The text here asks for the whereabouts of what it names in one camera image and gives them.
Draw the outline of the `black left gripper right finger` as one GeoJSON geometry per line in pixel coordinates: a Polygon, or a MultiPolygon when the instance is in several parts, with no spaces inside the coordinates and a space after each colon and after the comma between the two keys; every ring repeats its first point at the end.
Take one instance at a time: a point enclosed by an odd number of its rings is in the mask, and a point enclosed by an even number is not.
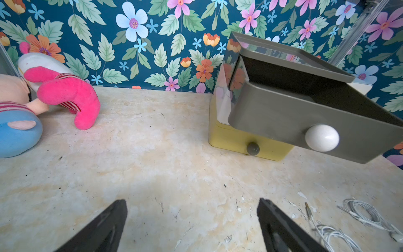
{"type": "Polygon", "coordinates": [[[257,216],[268,252],[327,251],[271,200],[259,200],[257,216]]]}

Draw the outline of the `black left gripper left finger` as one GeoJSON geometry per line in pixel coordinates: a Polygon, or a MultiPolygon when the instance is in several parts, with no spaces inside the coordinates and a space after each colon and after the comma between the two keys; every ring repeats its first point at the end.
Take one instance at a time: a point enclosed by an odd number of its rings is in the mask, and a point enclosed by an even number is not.
{"type": "Polygon", "coordinates": [[[124,199],[114,201],[58,252],[116,252],[128,215],[124,199]]]}

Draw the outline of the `grey top drawer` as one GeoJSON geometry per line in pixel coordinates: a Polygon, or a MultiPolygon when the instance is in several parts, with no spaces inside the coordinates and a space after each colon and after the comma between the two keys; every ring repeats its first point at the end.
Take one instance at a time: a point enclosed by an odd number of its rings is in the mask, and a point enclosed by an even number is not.
{"type": "Polygon", "coordinates": [[[359,91],[354,77],[314,57],[306,64],[241,56],[246,70],[229,124],[238,130],[308,148],[307,131],[330,126],[340,137],[329,155],[367,163],[403,140],[403,122],[359,91]]]}

